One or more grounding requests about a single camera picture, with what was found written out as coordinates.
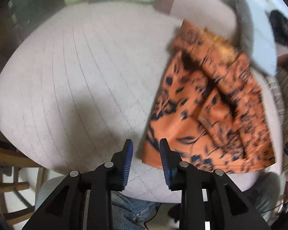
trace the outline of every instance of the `black cable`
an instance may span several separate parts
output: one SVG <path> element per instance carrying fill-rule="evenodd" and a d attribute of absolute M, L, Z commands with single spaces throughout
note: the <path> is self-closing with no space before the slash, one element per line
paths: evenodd
<path fill-rule="evenodd" d="M 276 207 L 271 208 L 271 209 L 269 209 L 269 210 L 267 210 L 267 211 L 264 211 L 264 212 L 262 212 L 261 214 L 264 214 L 264 213 L 269 212 L 269 211 L 271 211 L 271 210 L 273 210 L 273 209 L 275 209 L 275 208 L 278 208 L 280 205 L 283 205 L 283 204 L 284 204 L 284 203 L 282 202 L 281 204 L 277 205 Z"/>
<path fill-rule="evenodd" d="M 151 217 L 149 220 L 147 220 L 147 221 L 144 222 L 144 226 L 146 227 L 147 230 L 149 230 L 149 229 L 148 229 L 148 227 L 146 226 L 146 223 L 150 222 L 154 217 L 156 217 L 156 215 L 157 215 L 157 213 L 158 213 L 158 211 L 159 211 L 159 208 L 160 208 L 161 204 L 162 204 L 162 203 L 160 203 L 160 205 L 157 207 L 157 210 L 156 210 L 155 215 L 154 215 L 153 217 Z"/>

